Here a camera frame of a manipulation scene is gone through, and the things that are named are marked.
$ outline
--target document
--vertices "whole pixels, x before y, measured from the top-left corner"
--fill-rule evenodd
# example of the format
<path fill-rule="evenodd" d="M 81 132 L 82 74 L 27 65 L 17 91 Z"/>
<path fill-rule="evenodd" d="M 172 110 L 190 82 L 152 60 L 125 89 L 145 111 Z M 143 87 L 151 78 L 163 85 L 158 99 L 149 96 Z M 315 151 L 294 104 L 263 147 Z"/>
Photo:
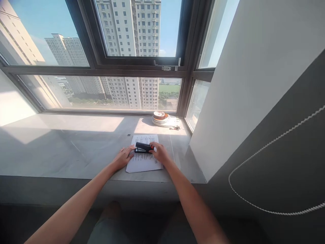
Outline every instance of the document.
<path fill-rule="evenodd" d="M 158 135 L 137 135 L 133 136 L 131 145 L 137 142 L 149 144 L 158 142 Z M 164 166 L 152 154 L 135 153 L 126 166 L 127 173 L 144 172 L 156 169 L 163 169 Z"/>

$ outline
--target white beaded chain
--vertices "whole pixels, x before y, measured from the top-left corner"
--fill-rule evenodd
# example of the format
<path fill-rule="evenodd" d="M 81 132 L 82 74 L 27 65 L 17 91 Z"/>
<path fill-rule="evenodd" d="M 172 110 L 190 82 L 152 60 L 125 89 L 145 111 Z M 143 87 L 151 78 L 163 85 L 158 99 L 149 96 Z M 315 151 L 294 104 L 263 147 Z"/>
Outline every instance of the white beaded chain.
<path fill-rule="evenodd" d="M 317 110 L 315 113 L 313 113 L 312 115 L 308 116 L 306 119 L 302 120 L 300 123 L 298 123 L 297 125 L 295 125 L 294 127 L 292 127 L 290 130 L 286 131 L 285 133 L 283 133 L 282 135 L 280 135 L 279 137 L 277 137 L 276 139 L 274 139 L 273 141 L 269 142 L 268 144 L 266 144 L 264 147 L 262 147 L 260 150 L 258 150 L 256 153 L 254 153 L 252 156 L 250 156 L 248 159 L 246 159 L 244 162 L 242 162 L 240 165 L 238 165 L 231 173 L 230 175 L 228 176 L 228 182 L 229 182 L 229 185 L 230 187 L 232 188 L 232 190 L 234 191 L 234 193 L 237 194 L 237 196 L 239 196 L 242 200 L 244 200 L 245 202 L 249 203 L 250 205 L 258 208 L 259 210 L 262 210 L 264 212 L 268 212 L 268 213 L 272 213 L 272 214 L 275 214 L 275 215 L 286 215 L 286 216 L 294 216 L 294 215 L 302 215 L 302 214 L 306 214 L 306 213 L 309 213 L 309 212 L 312 212 L 312 211 L 315 211 L 315 210 L 318 210 L 318 209 L 321 209 L 323 207 L 325 207 L 325 202 L 315 206 L 315 207 L 311 207 L 311 208 L 308 208 L 308 209 L 305 209 L 305 210 L 302 210 L 302 211 L 299 211 L 299 212 L 289 212 L 289 213 L 286 213 L 286 212 L 273 212 L 273 211 L 269 211 L 269 210 L 266 210 L 266 209 L 263 209 L 263 208 L 260 208 L 254 204 L 252 204 L 251 202 L 247 201 L 246 199 L 244 199 L 242 196 L 240 196 L 233 188 L 233 186 L 231 185 L 231 182 L 230 182 L 230 177 L 231 175 L 236 171 L 238 170 L 244 163 L 246 163 L 247 161 L 249 161 L 250 159 L 252 159 L 253 157 L 255 157 L 258 153 L 260 153 L 261 151 L 263 151 L 265 148 L 267 148 L 269 145 L 273 144 L 274 142 L 276 142 L 277 140 L 279 140 L 280 138 L 284 137 L 286 134 L 290 133 L 291 131 L 293 131 L 294 129 L 298 128 L 300 125 L 302 125 L 303 123 L 305 123 L 306 121 L 308 121 L 309 119 L 311 119 L 312 117 L 316 116 L 318 113 L 320 113 L 321 111 L 323 111 L 325 109 L 325 105 L 323 107 L 321 107 L 319 110 Z"/>

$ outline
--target stack of plates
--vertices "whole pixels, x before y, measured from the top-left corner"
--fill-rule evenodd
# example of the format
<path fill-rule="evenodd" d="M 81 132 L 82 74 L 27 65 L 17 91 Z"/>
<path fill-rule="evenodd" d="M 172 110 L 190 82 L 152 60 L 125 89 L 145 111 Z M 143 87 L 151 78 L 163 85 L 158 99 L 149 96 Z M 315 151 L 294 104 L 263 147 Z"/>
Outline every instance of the stack of plates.
<path fill-rule="evenodd" d="M 155 111 L 152 116 L 152 122 L 161 127 L 172 127 L 175 125 L 176 118 L 162 111 Z"/>

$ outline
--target black stapler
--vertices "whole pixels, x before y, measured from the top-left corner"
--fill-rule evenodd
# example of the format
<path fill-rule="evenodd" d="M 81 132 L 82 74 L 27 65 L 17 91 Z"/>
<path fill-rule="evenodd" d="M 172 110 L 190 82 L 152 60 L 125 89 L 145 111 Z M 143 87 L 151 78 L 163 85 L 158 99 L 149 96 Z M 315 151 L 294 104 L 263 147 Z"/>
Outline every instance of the black stapler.
<path fill-rule="evenodd" d="M 134 150 L 135 153 L 150 153 L 149 150 L 153 150 L 154 146 L 150 144 L 145 144 L 141 142 L 137 142 L 135 144 L 136 149 Z"/>

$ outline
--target forearm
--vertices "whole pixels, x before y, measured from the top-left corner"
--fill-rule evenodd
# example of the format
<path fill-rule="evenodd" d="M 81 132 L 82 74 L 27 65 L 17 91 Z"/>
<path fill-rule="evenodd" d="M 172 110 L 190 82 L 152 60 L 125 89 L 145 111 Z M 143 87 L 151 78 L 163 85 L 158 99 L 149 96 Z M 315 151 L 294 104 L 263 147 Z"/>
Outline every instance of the forearm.
<path fill-rule="evenodd" d="M 70 243 L 97 195 L 115 169 L 106 166 L 94 179 L 70 198 L 26 243 Z"/>
<path fill-rule="evenodd" d="M 175 163 L 165 165 L 197 242 L 199 244 L 229 243 L 211 210 Z"/>

